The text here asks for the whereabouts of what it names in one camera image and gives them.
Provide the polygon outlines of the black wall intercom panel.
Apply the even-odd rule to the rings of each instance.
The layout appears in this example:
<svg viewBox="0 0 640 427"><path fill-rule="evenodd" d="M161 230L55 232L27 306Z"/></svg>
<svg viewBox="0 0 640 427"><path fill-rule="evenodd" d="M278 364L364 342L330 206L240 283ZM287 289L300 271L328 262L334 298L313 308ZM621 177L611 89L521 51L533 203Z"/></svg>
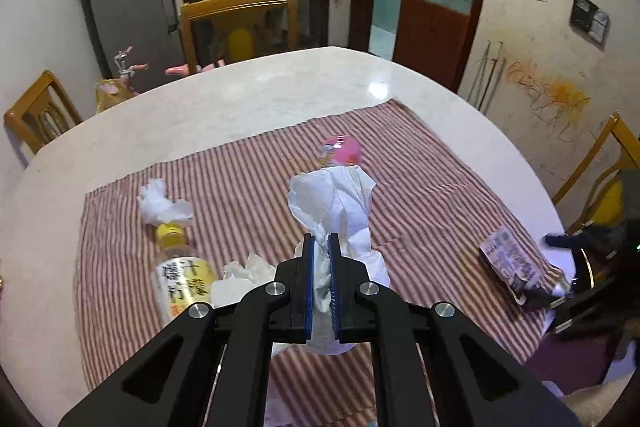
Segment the black wall intercom panel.
<svg viewBox="0 0 640 427"><path fill-rule="evenodd" d="M570 27L599 48L603 48L611 27L611 17L590 0L573 0Z"/></svg>

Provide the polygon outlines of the white tissue small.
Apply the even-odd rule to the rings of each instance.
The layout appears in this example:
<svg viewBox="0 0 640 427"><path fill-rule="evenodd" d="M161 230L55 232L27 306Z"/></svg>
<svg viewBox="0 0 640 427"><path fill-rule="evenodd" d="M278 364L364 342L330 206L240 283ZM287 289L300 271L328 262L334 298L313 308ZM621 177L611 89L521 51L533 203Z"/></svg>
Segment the white tissue small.
<svg viewBox="0 0 640 427"><path fill-rule="evenodd" d="M167 197L167 186L162 178L149 179L140 187L139 210L145 225L180 225L188 227L193 220L193 206L184 199Z"/></svg>

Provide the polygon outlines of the wooden chair at far side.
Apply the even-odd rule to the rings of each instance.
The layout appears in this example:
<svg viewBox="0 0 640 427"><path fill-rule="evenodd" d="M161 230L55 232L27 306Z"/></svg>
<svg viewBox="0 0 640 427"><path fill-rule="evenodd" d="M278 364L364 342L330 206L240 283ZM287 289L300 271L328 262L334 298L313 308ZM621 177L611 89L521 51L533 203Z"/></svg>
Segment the wooden chair at far side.
<svg viewBox="0 0 640 427"><path fill-rule="evenodd" d="M186 62L178 67L183 76L211 70L219 65L243 62L258 57L260 51L272 51L272 35L267 15L282 10L286 15L285 38L289 51L297 49L297 0L201 0L180 6L180 34ZM210 23L214 36L222 44L221 57L212 64L198 64L193 25Z"/></svg>

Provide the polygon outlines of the grey printed snack pouch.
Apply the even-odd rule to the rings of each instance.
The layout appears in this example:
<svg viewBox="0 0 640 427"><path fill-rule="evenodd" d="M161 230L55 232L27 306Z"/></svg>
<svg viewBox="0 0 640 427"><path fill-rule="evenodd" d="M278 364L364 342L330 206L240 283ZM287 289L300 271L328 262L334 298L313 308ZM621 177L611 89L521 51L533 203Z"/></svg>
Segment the grey printed snack pouch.
<svg viewBox="0 0 640 427"><path fill-rule="evenodd" d="M480 255L519 306L526 306L533 295L546 293L540 285L541 269L504 225L480 244Z"/></svg>

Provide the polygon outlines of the yellow cap lemon bottle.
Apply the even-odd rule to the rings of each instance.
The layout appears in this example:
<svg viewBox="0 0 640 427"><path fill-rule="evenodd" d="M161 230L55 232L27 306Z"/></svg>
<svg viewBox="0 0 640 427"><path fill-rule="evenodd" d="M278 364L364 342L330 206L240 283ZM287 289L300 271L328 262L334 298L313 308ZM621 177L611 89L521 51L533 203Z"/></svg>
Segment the yellow cap lemon bottle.
<svg viewBox="0 0 640 427"><path fill-rule="evenodd" d="M159 225L155 239L154 291L166 325L194 303L210 303L210 288L217 277L209 262L189 244L181 225Z"/></svg>

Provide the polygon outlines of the white tissue large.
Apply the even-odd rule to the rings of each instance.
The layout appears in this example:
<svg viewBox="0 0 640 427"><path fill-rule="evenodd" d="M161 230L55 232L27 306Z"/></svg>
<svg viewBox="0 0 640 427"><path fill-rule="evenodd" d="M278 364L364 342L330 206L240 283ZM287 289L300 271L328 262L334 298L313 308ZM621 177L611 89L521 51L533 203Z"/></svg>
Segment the white tissue large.
<svg viewBox="0 0 640 427"><path fill-rule="evenodd" d="M352 349L335 339L331 313L328 237L338 236L341 253L364 263L371 281L390 286L384 258L371 244L369 215L375 181L359 166L322 168L293 176L288 208L314 238L312 329L303 349L312 355L341 355Z"/></svg>

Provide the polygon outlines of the red striped cloth mat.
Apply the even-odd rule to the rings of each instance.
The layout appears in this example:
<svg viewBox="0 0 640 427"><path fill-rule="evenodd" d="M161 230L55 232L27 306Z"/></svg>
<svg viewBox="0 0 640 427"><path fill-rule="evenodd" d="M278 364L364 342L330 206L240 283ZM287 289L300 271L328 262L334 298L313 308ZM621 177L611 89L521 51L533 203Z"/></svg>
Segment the red striped cloth mat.
<svg viewBox="0 0 640 427"><path fill-rule="evenodd" d="M362 145L363 169L375 182L372 245L393 290L420 306L453 303L516 361L534 354L547 314L514 301L480 257L480 244L506 228L544 273L544 285L559 270L476 173L407 106L389 101L159 162L89 193L74 291L90 388L160 331L151 280L156 247L138 209L141 185L160 178L171 196L192 202L189 237L214 269L249 254L278 263L303 236L288 209L288 184L318 167L321 142L339 133Z"/></svg>

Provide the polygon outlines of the yellow plastic bag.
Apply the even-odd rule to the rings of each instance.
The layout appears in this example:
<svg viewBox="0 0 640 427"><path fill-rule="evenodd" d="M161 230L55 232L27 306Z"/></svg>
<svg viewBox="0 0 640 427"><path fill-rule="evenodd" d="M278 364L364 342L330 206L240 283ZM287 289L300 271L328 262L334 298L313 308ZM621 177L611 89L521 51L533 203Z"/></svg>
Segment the yellow plastic bag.
<svg viewBox="0 0 640 427"><path fill-rule="evenodd" d="M129 87L126 81L120 78L102 79L96 84L94 96L96 97L96 113L112 108L122 102L137 96L137 92Z"/></svg>

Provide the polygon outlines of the grey refrigerator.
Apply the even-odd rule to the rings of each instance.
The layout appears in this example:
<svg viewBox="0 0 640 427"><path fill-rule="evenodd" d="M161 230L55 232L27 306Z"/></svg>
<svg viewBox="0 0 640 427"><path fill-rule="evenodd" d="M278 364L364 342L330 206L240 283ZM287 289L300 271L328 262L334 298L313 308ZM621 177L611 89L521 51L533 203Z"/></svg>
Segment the grey refrigerator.
<svg viewBox="0 0 640 427"><path fill-rule="evenodd" d="M96 35L117 75L114 57L128 51L129 64L148 64L132 80L142 93L170 81L166 69L184 62L176 0L89 0Z"/></svg>

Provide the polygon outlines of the wooden chair at left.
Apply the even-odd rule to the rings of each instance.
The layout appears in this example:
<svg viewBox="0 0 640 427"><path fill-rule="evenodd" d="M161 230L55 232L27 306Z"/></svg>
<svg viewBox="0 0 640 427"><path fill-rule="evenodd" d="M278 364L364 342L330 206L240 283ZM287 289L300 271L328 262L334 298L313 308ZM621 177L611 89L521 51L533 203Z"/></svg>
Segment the wooden chair at left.
<svg viewBox="0 0 640 427"><path fill-rule="evenodd" d="M3 115L17 140L37 154L45 145L82 123L60 80L45 70Z"/></svg>

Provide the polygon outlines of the wooden chair near bin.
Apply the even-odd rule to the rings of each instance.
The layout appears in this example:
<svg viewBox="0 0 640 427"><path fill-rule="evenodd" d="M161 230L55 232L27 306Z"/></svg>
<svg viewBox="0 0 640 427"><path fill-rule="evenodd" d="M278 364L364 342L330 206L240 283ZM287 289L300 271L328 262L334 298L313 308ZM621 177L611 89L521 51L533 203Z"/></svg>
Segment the wooden chair near bin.
<svg viewBox="0 0 640 427"><path fill-rule="evenodd" d="M622 223L623 172L627 170L639 172L639 137L620 113L614 112L552 196L568 235L589 223L610 227Z"/></svg>

